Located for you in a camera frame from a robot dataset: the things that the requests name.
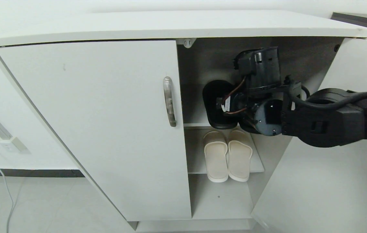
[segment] gray floor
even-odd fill
[[[17,200],[9,232],[118,232],[114,208],[86,178],[7,177]],[[6,232],[11,201],[0,177],[0,233]]]

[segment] cabinet door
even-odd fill
[[[327,87],[367,91],[367,40],[343,41]],[[253,217],[271,233],[367,232],[367,140],[324,149],[293,138]]]
[[[0,56],[126,220],[191,218],[175,41],[14,46]]]

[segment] wall socket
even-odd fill
[[[27,147],[17,137],[12,137],[8,140],[0,141],[0,145],[6,149],[7,152],[21,152],[26,150]]]

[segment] black baseboard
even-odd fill
[[[80,170],[24,170],[2,169],[5,176],[13,177],[84,177]]]

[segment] metal handle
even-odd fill
[[[165,77],[163,79],[163,91],[165,94],[166,113],[168,115],[169,124],[172,127],[176,127],[175,113],[173,112],[171,86],[172,86],[172,79],[170,77]]]

